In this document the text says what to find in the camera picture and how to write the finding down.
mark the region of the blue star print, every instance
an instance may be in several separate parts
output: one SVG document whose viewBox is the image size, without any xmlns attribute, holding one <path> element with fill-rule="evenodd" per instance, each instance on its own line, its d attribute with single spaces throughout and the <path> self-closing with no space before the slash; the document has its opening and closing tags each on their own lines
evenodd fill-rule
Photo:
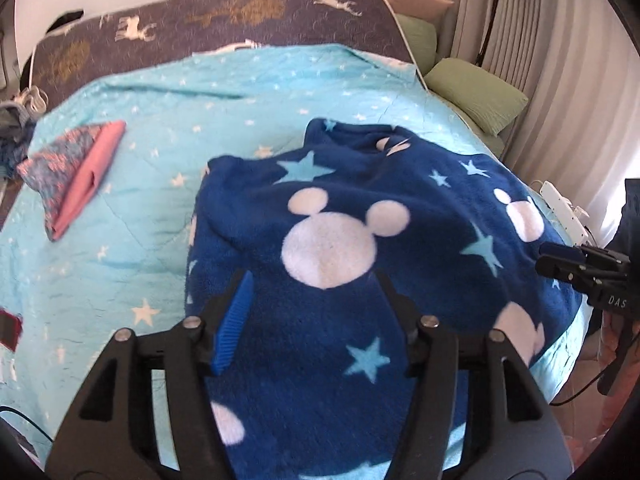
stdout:
<svg viewBox="0 0 640 480">
<path fill-rule="evenodd" d="M 277 161 L 279 166 L 287 170 L 287 174 L 274 184 L 282 182 L 312 182 L 317 176 L 323 176 L 335 173 L 331 168 L 314 165 L 314 152 L 311 150 L 305 155 L 305 158 L 299 162 L 289 162 L 288 160 Z"/>
<path fill-rule="evenodd" d="M 433 170 L 429 175 L 429 178 L 432 178 L 433 180 L 435 180 L 438 183 L 438 186 L 451 187 L 450 184 L 447 182 L 447 177 L 439 174 L 438 170 Z"/>
<path fill-rule="evenodd" d="M 494 254 L 494 237 L 491 235 L 484 236 L 482 231 L 478 228 L 476 224 L 471 222 L 471 225 L 474 227 L 476 231 L 476 236 L 478 240 L 469 244 L 467 247 L 460 251 L 460 254 L 476 254 L 477 256 L 482 256 L 485 260 L 486 264 L 491 269 L 491 273 L 494 277 L 498 276 L 498 267 L 503 269 L 504 267 L 498 261 L 498 258 L 495 257 Z"/>
<path fill-rule="evenodd" d="M 369 462 L 365 462 L 360 467 L 346 473 L 329 476 L 300 475 L 300 480 L 380 480 L 384 478 L 390 464 L 391 462 L 383 462 L 377 465 L 369 465 Z"/>
<path fill-rule="evenodd" d="M 462 166 L 464 166 L 465 170 L 466 170 L 466 174 L 468 175 L 482 175 L 485 176 L 487 178 L 491 178 L 489 175 L 486 174 L 486 170 L 479 170 L 478 168 L 476 168 L 474 166 L 474 162 L 469 159 L 469 163 L 465 164 L 464 162 L 460 162 L 460 164 L 462 164 Z"/>
<path fill-rule="evenodd" d="M 344 374 L 353 375 L 363 372 L 372 384 L 376 383 L 378 368 L 391 362 L 387 356 L 380 355 L 379 337 L 375 338 L 367 349 L 361 350 L 347 345 L 347 350 L 356 361 L 345 370 Z"/>
</svg>

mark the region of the metal screw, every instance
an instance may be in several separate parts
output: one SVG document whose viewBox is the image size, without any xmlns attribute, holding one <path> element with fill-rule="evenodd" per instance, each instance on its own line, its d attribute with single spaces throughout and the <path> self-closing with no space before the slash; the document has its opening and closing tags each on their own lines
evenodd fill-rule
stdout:
<svg viewBox="0 0 640 480">
<path fill-rule="evenodd" d="M 489 330 L 489 339 L 494 343 L 502 343 L 504 342 L 504 332 L 497 328 L 492 328 Z"/>
<path fill-rule="evenodd" d="M 131 338 L 131 330 L 129 330 L 128 328 L 121 328 L 113 335 L 113 338 L 118 343 L 124 343 Z"/>
<path fill-rule="evenodd" d="M 202 323 L 202 320 L 198 316 L 189 316 L 184 318 L 182 326 L 185 328 L 197 328 Z"/>
<path fill-rule="evenodd" d="M 440 324 L 440 320 L 435 316 L 422 316 L 420 324 L 425 328 L 436 328 Z"/>
</svg>

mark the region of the fleece blanket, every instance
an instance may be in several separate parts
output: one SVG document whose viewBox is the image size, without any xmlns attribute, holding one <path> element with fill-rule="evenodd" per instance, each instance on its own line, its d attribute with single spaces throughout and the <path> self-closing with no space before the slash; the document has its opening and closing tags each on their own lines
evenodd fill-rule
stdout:
<svg viewBox="0 0 640 480">
<path fill-rule="evenodd" d="M 561 239 L 504 166 L 400 126 L 314 119 L 301 149 L 209 161 L 186 313 L 253 273 L 235 359 L 208 383 L 238 478 L 382 478 L 414 382 L 372 270 L 443 325 L 503 329 L 528 364 L 582 301 L 535 273 L 546 241 Z"/>
</svg>

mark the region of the white circle print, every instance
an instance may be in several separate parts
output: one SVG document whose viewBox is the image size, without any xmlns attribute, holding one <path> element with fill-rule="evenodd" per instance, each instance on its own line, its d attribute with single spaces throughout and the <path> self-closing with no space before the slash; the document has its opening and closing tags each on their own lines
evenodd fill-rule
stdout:
<svg viewBox="0 0 640 480">
<path fill-rule="evenodd" d="M 534 242 L 545 232 L 545 221 L 530 196 L 526 200 L 512 202 L 507 192 L 494 189 L 499 202 L 507 206 L 507 215 L 511 219 L 516 233 L 523 242 Z"/>
<path fill-rule="evenodd" d="M 318 187 L 295 193 L 289 211 L 308 218 L 294 225 L 282 243 L 282 262 L 289 275 L 323 290 L 363 276 L 376 261 L 374 235 L 396 236 L 410 220 L 409 210 L 393 200 L 373 204 L 366 224 L 344 213 L 321 212 L 328 202 L 327 192 Z"/>
</svg>

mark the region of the white power strip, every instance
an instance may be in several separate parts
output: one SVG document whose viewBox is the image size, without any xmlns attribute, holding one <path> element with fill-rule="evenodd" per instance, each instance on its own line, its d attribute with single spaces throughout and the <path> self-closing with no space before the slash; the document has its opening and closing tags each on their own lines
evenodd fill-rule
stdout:
<svg viewBox="0 0 640 480">
<path fill-rule="evenodd" d="M 571 202 L 562 196 L 551 182 L 545 180 L 540 195 L 553 211 L 574 245 L 581 245 L 589 239 L 587 230 L 571 208 Z"/>
</svg>

